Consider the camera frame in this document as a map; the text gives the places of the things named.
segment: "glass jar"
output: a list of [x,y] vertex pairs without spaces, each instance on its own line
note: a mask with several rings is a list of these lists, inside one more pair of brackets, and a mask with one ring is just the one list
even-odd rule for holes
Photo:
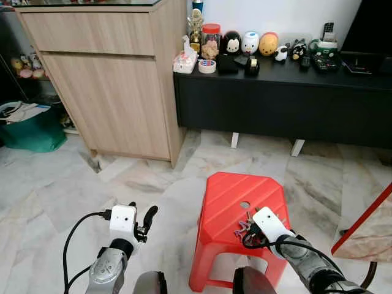
[[221,42],[221,26],[216,23],[206,23],[202,27],[202,57],[215,59],[219,54]]

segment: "wooden board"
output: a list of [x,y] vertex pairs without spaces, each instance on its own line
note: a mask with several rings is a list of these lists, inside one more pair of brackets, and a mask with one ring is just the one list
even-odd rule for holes
[[392,183],[331,252],[334,257],[392,262]]
[[42,57],[90,149],[170,159],[153,59]]
[[148,13],[24,13],[40,51],[154,55]]

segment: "red jar lid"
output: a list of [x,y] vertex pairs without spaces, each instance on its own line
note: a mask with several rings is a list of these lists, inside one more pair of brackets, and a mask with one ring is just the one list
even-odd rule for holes
[[221,26],[217,23],[206,23],[203,25],[202,31],[206,34],[220,34]]

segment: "wooden cabinet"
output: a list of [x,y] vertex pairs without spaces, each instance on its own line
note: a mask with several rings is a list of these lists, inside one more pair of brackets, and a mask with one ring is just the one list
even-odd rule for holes
[[93,149],[170,159],[153,59],[44,53],[43,60]]
[[182,47],[185,1],[16,11],[91,150],[175,165],[184,130],[172,60]]

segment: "plush toy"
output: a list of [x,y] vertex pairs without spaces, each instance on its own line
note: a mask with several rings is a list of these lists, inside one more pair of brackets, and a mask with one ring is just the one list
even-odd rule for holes
[[260,40],[260,36],[256,32],[254,31],[246,32],[244,34],[241,43],[241,50],[243,51],[243,53],[246,54],[255,53],[257,50],[259,40]]
[[274,52],[275,60],[279,62],[285,62],[289,48],[290,48],[290,43],[286,43],[285,45],[281,45],[277,47]]
[[32,70],[31,69],[22,69],[19,73],[19,76],[22,78],[31,78]]
[[258,50],[263,56],[269,56],[274,54],[278,45],[277,34],[274,32],[266,32],[260,39]]
[[31,62],[26,55],[21,55],[20,60],[23,62],[24,69],[31,69]]
[[19,58],[11,58],[11,66],[15,69],[17,75],[19,75],[23,68],[23,63]]
[[32,73],[33,78],[42,78],[45,75],[45,71],[43,69],[36,69]]
[[223,37],[221,45],[221,52],[226,52],[230,55],[237,55],[241,53],[241,37],[236,31],[227,32]]
[[33,69],[41,69],[42,68],[42,65],[41,65],[41,62],[39,61],[38,55],[36,55],[35,53],[31,53],[30,59],[32,61],[32,68]]
[[295,39],[294,45],[293,45],[293,60],[298,60],[301,59],[305,54],[306,54],[306,43],[305,39],[301,39],[298,41],[298,39]]

